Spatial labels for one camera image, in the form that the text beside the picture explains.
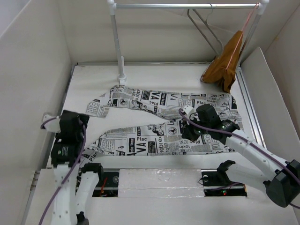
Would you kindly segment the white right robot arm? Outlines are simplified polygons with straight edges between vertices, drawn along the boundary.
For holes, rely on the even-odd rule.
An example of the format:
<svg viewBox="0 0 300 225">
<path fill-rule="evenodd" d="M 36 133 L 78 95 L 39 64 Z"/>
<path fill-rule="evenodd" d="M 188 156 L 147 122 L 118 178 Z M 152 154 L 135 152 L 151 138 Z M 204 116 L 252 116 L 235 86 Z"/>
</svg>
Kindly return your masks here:
<svg viewBox="0 0 300 225">
<path fill-rule="evenodd" d="M 277 206 L 295 206 L 300 195 L 300 163 L 287 161 L 248 137 L 231 120 L 221 120 L 215 108 L 204 104 L 197 109 L 186 105 L 179 109 L 185 120 L 182 138 L 196 141 L 200 135 L 209 135 L 224 146 L 233 149 L 257 169 L 249 169 L 232 160 L 222 162 L 217 168 L 217 180 L 228 187 L 234 182 L 249 185 L 264 192 Z"/>
</svg>

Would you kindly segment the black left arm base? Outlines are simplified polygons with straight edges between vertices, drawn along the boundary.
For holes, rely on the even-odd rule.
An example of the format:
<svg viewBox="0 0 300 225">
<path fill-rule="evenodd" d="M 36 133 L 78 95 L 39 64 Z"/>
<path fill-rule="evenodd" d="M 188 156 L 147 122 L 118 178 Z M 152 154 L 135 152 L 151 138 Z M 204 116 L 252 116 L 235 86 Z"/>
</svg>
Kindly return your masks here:
<svg viewBox="0 0 300 225">
<path fill-rule="evenodd" d="M 119 174 L 119 170 L 104 171 L 104 179 L 96 185 L 92 196 L 117 197 L 119 190 Z"/>
</svg>

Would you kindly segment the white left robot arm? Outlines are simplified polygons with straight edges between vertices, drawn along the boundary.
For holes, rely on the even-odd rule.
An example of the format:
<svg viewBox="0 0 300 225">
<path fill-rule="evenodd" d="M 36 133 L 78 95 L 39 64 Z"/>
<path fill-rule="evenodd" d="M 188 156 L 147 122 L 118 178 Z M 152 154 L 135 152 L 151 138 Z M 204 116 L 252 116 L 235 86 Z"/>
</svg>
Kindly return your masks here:
<svg viewBox="0 0 300 225">
<path fill-rule="evenodd" d="M 80 166 L 89 116 L 64 110 L 51 151 L 56 191 L 52 225 L 88 225 L 86 211 L 96 186 L 104 182 L 100 163 Z"/>
</svg>

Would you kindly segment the newspaper print trousers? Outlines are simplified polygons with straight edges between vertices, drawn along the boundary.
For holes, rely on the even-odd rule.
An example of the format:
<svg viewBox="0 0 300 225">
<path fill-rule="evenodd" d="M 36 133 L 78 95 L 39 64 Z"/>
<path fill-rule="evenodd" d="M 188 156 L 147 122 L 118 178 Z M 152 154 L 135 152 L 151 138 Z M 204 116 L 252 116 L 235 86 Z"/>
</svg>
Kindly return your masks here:
<svg viewBox="0 0 300 225">
<path fill-rule="evenodd" d="M 83 152 L 84 163 L 100 156 L 170 156 L 227 153 L 231 149 L 209 135 L 195 141 L 182 138 L 186 124 L 179 109 L 209 104 L 222 120 L 230 120 L 240 128 L 242 118 L 236 101 L 228 93 L 186 94 L 160 90 L 142 90 L 123 85 L 113 86 L 108 92 L 90 102 L 86 113 L 105 118 L 110 108 L 127 108 L 150 113 L 163 119 L 163 123 L 115 128 L 104 131 Z"/>
</svg>

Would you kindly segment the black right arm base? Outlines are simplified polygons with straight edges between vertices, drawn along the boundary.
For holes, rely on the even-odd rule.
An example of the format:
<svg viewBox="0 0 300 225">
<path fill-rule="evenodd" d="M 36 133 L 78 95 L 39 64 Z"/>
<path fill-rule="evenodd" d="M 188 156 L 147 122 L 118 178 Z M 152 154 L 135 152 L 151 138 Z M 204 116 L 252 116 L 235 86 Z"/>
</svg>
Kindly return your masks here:
<svg viewBox="0 0 300 225">
<path fill-rule="evenodd" d="M 198 183 L 203 186 L 205 197 L 247 197 L 245 185 L 230 181 L 226 171 L 235 162 L 227 160 L 219 165 L 217 169 L 202 169 L 201 178 Z"/>
</svg>

